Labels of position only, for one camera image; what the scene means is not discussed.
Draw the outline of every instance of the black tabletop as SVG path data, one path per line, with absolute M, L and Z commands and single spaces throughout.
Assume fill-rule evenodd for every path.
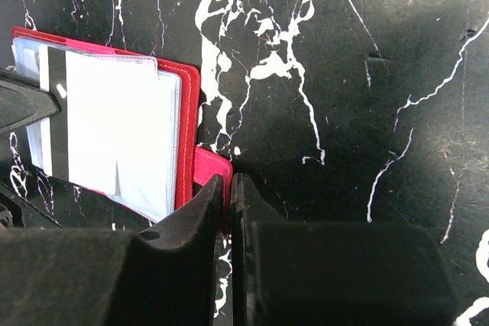
M 2 7 L 2 66 L 14 64 L 11 27 L 24 25 L 198 66 L 199 144 L 250 173 L 291 221 L 426 228 L 460 297 L 458 324 L 489 324 L 487 0 L 3 0 Z M 24 131 L 2 140 L 0 178 L 53 225 L 148 226 L 35 169 Z M 228 324 L 229 238 L 220 246 L 216 321 Z

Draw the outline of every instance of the black magnetic stripe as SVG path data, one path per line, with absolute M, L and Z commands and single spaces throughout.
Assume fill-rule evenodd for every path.
M 53 177 L 69 181 L 68 173 L 68 98 L 62 98 L 57 86 L 61 85 L 66 93 L 66 52 L 48 47 L 49 92 L 57 100 L 61 111 L 50 118 L 51 163 Z

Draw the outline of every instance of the black marble surface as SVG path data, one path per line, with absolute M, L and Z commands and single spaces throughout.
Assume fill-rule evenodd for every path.
M 25 25 L 198 66 L 200 144 L 289 220 L 425 227 L 458 325 L 489 324 L 488 12 L 488 0 L 4 0 L 0 64 Z M 147 225 L 43 176 L 22 131 L 0 152 L 2 181 L 62 226 Z M 216 324 L 232 319 L 228 240 Z

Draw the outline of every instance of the red wallet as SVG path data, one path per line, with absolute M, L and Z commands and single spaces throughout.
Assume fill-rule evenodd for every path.
M 52 44 L 64 45 L 73 49 L 91 51 L 99 54 L 139 55 L 127 50 L 91 44 L 69 38 L 45 34 L 22 27 L 12 29 L 13 37 L 42 40 Z M 196 147 L 197 113 L 199 109 L 200 74 L 197 68 L 169 60 L 158 59 L 159 70 L 176 73 L 182 81 L 180 132 L 176 169 L 175 209 L 193 197 L 193 182 L 205 185 L 216 173 L 224 179 L 225 213 L 230 197 L 232 165 L 225 158 Z

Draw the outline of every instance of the marble table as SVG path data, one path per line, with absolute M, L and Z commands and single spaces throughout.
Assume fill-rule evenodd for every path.
M 25 25 L 198 66 L 199 144 L 291 221 L 424 227 L 457 324 L 489 324 L 488 12 L 488 0 L 3 0 L 0 64 Z M 23 131 L 0 158 L 0 180 L 44 219 L 29 225 L 148 226 L 35 169 Z M 216 324 L 232 321 L 230 243 Z

